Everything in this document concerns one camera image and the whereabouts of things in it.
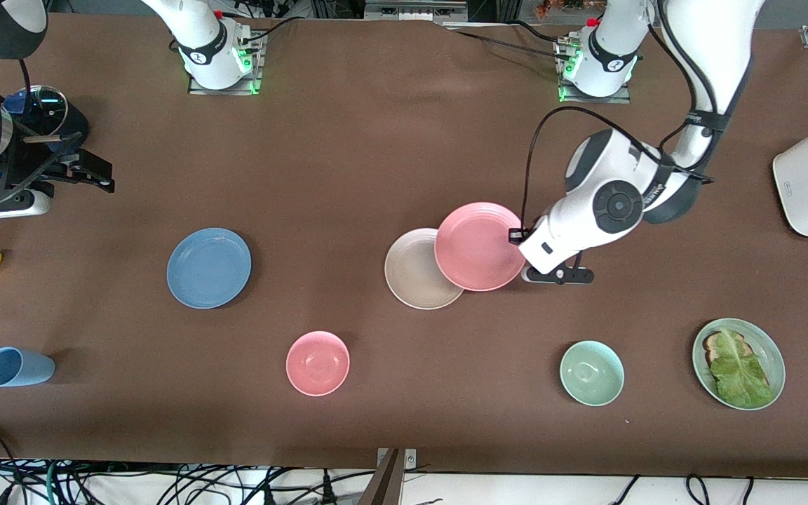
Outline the pink plate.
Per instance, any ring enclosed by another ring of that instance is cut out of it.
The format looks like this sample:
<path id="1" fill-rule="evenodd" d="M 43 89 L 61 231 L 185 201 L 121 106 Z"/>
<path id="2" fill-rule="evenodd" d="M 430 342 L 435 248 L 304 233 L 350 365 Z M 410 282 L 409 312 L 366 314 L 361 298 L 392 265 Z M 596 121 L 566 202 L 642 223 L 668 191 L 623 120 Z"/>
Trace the pink plate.
<path id="1" fill-rule="evenodd" d="M 461 206 L 437 228 L 435 259 L 440 272 L 462 290 L 488 292 L 519 277 L 522 253 L 509 240 L 519 217 L 497 203 Z"/>

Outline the blue plate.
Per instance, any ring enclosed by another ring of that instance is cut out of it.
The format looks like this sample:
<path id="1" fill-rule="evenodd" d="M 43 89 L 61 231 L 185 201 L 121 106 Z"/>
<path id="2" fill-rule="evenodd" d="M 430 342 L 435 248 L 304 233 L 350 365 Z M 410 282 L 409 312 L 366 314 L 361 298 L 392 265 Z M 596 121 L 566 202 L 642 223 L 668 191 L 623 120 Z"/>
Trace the blue plate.
<path id="1" fill-rule="evenodd" d="M 253 259 L 243 237 L 227 228 L 203 228 L 177 244 L 166 268 L 171 295 L 183 306 L 224 306 L 246 287 Z"/>

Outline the dark blue pot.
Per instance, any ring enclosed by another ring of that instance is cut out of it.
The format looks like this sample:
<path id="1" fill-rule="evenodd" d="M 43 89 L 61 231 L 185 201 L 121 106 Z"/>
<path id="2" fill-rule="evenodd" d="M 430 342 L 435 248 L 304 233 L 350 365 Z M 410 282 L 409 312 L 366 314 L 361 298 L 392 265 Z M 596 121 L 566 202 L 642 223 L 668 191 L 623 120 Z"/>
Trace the dark blue pot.
<path id="1" fill-rule="evenodd" d="M 73 154 L 83 146 L 83 142 L 87 140 L 90 133 L 90 124 L 86 115 L 74 105 L 71 100 L 61 99 L 57 103 L 53 103 L 47 118 L 52 123 L 51 134 L 57 135 L 61 138 L 67 138 L 70 135 L 78 133 L 80 137 L 71 142 L 55 142 L 49 145 L 51 150 L 56 147 L 66 146 L 65 153 Z"/>

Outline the beige plate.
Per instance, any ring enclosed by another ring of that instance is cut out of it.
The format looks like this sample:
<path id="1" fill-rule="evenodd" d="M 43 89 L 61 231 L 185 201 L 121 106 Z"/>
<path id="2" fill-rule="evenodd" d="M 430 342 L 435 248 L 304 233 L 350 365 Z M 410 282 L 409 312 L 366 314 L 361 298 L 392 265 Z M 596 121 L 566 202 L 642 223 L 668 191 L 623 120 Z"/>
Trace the beige plate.
<path id="1" fill-rule="evenodd" d="M 440 271 L 435 256 L 437 236 L 436 228 L 417 228 L 401 234 L 386 253 L 386 284 L 408 307 L 424 311 L 448 307 L 464 292 Z"/>

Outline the green bowl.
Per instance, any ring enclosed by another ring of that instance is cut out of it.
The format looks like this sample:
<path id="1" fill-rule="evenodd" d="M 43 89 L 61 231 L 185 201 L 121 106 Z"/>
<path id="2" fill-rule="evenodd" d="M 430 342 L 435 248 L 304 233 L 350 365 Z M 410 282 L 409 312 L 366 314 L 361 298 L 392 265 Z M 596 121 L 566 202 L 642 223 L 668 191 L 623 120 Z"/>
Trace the green bowl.
<path id="1" fill-rule="evenodd" d="M 626 376 L 619 356 L 608 345 L 580 341 L 563 354 L 559 379 L 571 399 L 596 408 L 609 405 L 619 397 Z"/>

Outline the blue cup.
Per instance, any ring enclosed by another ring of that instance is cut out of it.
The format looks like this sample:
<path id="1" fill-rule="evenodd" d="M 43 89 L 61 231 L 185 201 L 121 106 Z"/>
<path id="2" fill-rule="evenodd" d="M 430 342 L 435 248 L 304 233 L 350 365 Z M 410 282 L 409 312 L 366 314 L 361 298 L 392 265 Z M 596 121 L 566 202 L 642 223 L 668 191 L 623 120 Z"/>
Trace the blue cup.
<path id="1" fill-rule="evenodd" d="M 0 388 L 35 386 L 55 373 L 51 358 L 29 349 L 0 348 Z"/>

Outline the toast bread slice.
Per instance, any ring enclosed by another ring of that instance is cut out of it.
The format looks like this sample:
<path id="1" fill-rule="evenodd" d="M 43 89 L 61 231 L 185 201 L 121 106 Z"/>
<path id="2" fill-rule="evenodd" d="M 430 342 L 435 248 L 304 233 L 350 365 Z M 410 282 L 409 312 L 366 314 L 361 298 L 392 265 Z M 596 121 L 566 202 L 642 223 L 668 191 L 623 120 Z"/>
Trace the toast bread slice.
<path id="1" fill-rule="evenodd" d="M 716 383 L 725 386 L 771 386 L 759 356 L 745 336 L 736 330 L 721 329 L 705 338 L 706 362 Z"/>

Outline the pink bowl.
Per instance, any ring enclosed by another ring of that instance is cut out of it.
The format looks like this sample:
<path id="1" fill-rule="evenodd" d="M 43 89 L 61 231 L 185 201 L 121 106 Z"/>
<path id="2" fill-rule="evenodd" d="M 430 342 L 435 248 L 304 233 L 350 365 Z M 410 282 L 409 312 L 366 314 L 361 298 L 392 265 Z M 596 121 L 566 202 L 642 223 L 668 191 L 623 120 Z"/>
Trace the pink bowl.
<path id="1" fill-rule="evenodd" d="M 350 353 L 339 336 L 326 330 L 305 333 L 292 343 L 285 360 L 288 380 L 305 396 L 331 394 L 343 385 L 350 370 Z"/>

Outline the green lettuce leaf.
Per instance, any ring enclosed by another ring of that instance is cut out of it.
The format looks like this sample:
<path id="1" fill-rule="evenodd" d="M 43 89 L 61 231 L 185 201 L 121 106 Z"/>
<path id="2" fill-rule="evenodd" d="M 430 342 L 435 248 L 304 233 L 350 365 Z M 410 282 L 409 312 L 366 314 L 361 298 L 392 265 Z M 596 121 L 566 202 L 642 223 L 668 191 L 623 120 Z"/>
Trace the green lettuce leaf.
<path id="1" fill-rule="evenodd" d="M 773 402 L 772 385 L 744 335 L 730 329 L 716 330 L 706 337 L 703 348 L 720 400 L 747 410 Z"/>

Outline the green plate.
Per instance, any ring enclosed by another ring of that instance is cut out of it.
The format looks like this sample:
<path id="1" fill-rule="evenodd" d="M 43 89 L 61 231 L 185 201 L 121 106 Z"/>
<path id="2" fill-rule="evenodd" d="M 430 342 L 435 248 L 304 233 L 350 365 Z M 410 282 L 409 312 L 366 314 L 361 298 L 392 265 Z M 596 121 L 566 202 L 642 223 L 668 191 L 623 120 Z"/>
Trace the green plate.
<path id="1" fill-rule="evenodd" d="M 702 384 L 702 387 L 704 387 L 710 396 L 718 400 L 718 402 L 722 403 L 722 405 L 726 405 L 737 410 L 747 410 L 728 405 L 726 402 L 720 400 L 716 396 L 715 381 L 712 374 L 710 374 L 708 361 L 706 361 L 705 351 L 703 348 L 703 342 L 707 336 L 712 335 L 713 332 L 720 329 L 736 330 L 737 332 L 740 332 L 741 335 L 745 336 L 746 341 L 759 356 L 767 379 L 769 380 L 769 383 L 772 384 L 772 390 L 775 393 L 775 399 L 773 402 L 762 408 L 751 410 L 762 410 L 770 405 L 773 405 L 773 403 L 775 403 L 783 393 L 783 387 L 786 383 L 786 367 L 785 363 L 783 363 L 781 351 L 779 351 L 776 343 L 772 338 L 770 338 L 769 335 L 767 335 L 766 332 L 764 332 L 764 330 L 761 330 L 759 326 L 756 326 L 755 324 L 743 319 L 716 319 L 706 323 L 705 326 L 699 330 L 698 335 L 694 339 L 692 345 L 692 367 L 696 377 L 698 377 L 699 383 Z"/>

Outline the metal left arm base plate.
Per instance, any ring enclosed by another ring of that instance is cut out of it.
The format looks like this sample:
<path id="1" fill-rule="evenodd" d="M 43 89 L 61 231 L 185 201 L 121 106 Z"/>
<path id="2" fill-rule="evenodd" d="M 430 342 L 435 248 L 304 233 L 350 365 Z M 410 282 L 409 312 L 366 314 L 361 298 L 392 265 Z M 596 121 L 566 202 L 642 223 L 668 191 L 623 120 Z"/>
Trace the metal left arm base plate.
<path id="1" fill-rule="evenodd" d="M 628 84 L 622 83 L 613 95 L 598 97 L 587 95 L 571 80 L 586 61 L 583 51 L 579 48 L 578 38 L 571 36 L 558 37 L 552 43 L 554 53 L 560 60 L 557 63 L 558 99 L 564 105 L 566 102 L 591 103 L 591 105 L 628 105 L 631 102 Z"/>

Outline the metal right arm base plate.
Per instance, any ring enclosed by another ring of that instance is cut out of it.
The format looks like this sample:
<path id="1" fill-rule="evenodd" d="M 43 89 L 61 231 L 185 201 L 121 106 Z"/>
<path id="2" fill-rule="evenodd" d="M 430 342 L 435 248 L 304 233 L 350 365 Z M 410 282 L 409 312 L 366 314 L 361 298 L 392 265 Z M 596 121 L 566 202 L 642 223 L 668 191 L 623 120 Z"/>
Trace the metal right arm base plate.
<path id="1" fill-rule="evenodd" d="M 257 41 L 244 42 L 245 35 L 251 35 L 250 28 L 238 26 L 234 33 L 234 42 L 231 49 L 227 49 L 225 54 L 231 56 L 234 61 L 233 70 L 240 74 L 238 81 L 230 86 L 221 89 L 211 89 L 202 86 L 189 70 L 189 63 L 184 64 L 189 80 L 189 95 L 222 95 L 222 96 L 250 96 L 259 95 L 261 83 L 265 71 L 268 38 Z"/>

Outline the metal table edge bracket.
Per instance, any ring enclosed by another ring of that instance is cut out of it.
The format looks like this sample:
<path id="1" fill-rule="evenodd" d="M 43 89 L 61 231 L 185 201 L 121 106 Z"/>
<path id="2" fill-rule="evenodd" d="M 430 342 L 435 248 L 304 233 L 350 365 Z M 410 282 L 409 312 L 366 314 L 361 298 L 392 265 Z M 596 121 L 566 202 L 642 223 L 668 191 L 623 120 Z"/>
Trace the metal table edge bracket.
<path id="1" fill-rule="evenodd" d="M 377 451 L 377 463 L 376 467 L 379 468 L 382 465 L 382 460 L 384 460 L 385 454 L 390 451 L 388 448 L 379 448 Z M 417 451 L 414 448 L 405 448 L 404 450 L 400 450 L 400 453 L 404 456 L 404 469 L 406 472 L 414 471 L 417 469 Z"/>

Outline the aluminium background frame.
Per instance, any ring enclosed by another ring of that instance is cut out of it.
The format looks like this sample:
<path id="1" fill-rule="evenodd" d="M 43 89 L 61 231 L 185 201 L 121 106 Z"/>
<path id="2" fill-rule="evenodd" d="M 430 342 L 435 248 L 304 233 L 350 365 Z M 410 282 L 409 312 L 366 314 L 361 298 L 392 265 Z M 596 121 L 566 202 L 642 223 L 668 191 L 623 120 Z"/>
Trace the aluminium background frame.
<path id="1" fill-rule="evenodd" d="M 365 20 L 468 22 L 466 0 L 363 0 Z"/>

